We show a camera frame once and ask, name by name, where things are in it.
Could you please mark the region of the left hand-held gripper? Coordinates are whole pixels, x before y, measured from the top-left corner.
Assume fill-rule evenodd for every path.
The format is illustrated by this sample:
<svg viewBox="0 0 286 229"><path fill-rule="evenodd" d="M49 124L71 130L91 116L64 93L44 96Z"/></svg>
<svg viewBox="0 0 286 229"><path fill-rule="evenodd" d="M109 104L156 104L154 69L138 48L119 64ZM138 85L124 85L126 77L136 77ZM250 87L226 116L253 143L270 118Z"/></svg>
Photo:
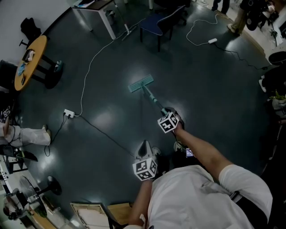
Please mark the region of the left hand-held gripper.
<svg viewBox="0 0 286 229"><path fill-rule="evenodd" d="M158 172L158 158L161 155L157 147L144 140L135 152L133 172L140 181L153 180Z"/></svg>

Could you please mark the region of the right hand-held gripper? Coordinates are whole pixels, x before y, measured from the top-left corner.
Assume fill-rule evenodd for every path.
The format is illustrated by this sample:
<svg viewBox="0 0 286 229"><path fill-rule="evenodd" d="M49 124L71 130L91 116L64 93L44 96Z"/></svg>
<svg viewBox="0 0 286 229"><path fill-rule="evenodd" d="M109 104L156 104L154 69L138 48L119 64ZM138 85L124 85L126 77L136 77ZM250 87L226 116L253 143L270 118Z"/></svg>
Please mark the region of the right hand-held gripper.
<svg viewBox="0 0 286 229"><path fill-rule="evenodd" d="M164 133L175 133L178 127L182 129L185 128L184 121L174 108L165 107L161 110L161 114L163 117L158 119L157 122Z"/></svg>

